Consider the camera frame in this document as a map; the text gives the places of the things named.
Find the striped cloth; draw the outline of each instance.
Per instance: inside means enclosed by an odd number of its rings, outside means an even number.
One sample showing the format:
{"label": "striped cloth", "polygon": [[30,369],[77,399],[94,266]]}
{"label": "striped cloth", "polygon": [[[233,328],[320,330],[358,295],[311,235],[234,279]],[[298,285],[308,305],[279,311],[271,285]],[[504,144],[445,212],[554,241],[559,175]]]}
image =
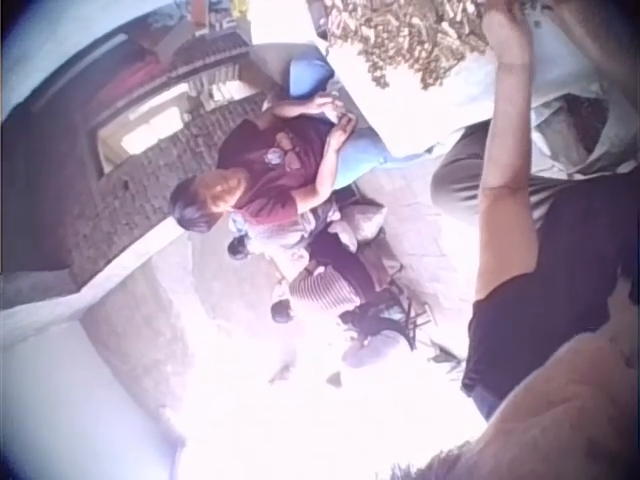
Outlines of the striped cloth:
{"label": "striped cloth", "polygon": [[356,291],[330,266],[314,275],[299,275],[289,285],[291,304],[302,314],[337,317],[362,303]]}

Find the dark hair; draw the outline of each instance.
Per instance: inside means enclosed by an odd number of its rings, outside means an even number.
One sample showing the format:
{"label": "dark hair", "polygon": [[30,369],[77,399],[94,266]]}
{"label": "dark hair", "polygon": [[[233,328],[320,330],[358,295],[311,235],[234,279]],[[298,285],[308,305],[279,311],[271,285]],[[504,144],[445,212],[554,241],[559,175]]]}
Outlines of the dark hair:
{"label": "dark hair", "polygon": [[227,245],[227,253],[232,260],[246,260],[251,252],[247,248],[247,235],[239,235]]}
{"label": "dark hair", "polygon": [[271,318],[276,323],[289,323],[292,321],[291,302],[289,300],[278,300],[271,305]]}
{"label": "dark hair", "polygon": [[471,442],[465,442],[451,450],[440,452],[423,468],[395,465],[389,480],[454,480],[451,475],[470,446]]}
{"label": "dark hair", "polygon": [[196,177],[182,180],[171,192],[169,210],[178,225],[189,232],[207,233],[220,218],[211,212],[195,186]]}

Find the woman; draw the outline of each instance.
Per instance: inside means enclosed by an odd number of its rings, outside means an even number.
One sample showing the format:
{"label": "woman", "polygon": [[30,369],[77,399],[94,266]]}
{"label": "woman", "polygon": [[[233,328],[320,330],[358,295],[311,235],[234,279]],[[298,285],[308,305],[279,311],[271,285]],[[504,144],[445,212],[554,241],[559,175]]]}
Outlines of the woman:
{"label": "woman", "polygon": [[180,226],[207,232],[233,211],[257,225],[288,222],[373,168],[422,157],[393,157],[371,128],[354,133],[355,117],[322,93],[332,77],[319,51],[294,59],[290,99],[243,120],[222,142],[217,169],[174,189],[170,209]]}

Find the black object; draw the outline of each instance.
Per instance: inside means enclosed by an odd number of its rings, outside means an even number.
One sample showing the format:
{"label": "black object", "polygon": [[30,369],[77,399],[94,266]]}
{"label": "black object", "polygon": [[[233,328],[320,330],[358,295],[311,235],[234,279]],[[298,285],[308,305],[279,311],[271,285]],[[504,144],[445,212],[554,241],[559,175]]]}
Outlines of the black object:
{"label": "black object", "polygon": [[365,338],[375,337],[384,331],[395,332],[405,339],[411,351],[416,349],[415,342],[409,335],[407,327],[391,318],[362,313],[356,309],[342,313],[340,320],[344,324],[353,327],[359,335]]}

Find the blue pants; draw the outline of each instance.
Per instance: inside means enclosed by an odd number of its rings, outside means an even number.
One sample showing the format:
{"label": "blue pants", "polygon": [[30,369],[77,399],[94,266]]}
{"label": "blue pants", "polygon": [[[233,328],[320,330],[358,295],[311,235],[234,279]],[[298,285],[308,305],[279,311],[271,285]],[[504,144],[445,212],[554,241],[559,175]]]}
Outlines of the blue pants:
{"label": "blue pants", "polygon": [[[289,66],[289,96],[306,100],[327,88],[334,71],[319,49],[294,58]],[[371,127],[356,130],[340,149],[334,190],[352,184],[376,167],[395,168],[423,158],[423,154],[394,157]]]}

